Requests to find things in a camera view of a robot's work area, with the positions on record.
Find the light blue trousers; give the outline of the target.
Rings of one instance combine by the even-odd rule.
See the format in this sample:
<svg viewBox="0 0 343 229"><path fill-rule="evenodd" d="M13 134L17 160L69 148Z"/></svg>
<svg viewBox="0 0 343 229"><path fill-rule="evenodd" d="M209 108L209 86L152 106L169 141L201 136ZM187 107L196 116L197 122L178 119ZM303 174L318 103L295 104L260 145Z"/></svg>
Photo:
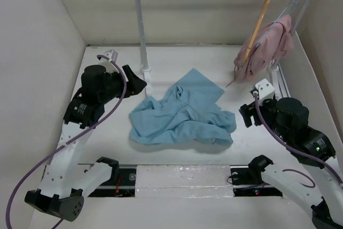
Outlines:
<svg viewBox="0 0 343 229"><path fill-rule="evenodd" d="M143 145L197 140L230 146L236 118L217 105L223 93L214 82L191 69L161 100L148 96L129 114L130 138Z"/></svg>

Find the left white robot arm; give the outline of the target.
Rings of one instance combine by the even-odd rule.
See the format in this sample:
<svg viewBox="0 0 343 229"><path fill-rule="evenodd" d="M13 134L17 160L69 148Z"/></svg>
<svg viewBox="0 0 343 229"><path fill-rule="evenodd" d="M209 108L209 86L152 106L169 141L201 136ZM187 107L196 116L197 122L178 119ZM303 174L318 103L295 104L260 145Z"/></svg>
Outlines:
<svg viewBox="0 0 343 229"><path fill-rule="evenodd" d="M100 157L80 179L78 161L95 127L113 113L105 113L105 104L114 98L122 101L137 95L146 85L128 65L121 72L112 73L103 65L87 66L81 75L81 88L64 114L58 152L53 155L38 189L26 193L25 203L42 213L74 221L84 199L99 185L116 183L120 176L117 160Z"/></svg>

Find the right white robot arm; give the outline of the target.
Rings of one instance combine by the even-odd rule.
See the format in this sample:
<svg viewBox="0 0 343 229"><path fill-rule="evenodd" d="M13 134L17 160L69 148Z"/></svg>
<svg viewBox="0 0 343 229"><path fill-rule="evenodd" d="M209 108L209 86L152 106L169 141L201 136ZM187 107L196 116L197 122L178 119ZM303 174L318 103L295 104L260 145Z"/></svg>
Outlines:
<svg viewBox="0 0 343 229"><path fill-rule="evenodd" d="M315 228L342 228L342 174L328 162L336 157L329 138L308 125L309 110L294 98L256 99L239 109L246 127L263 125L305 172L281 168L259 155L245 170L247 191L270 185L310 217Z"/></svg>

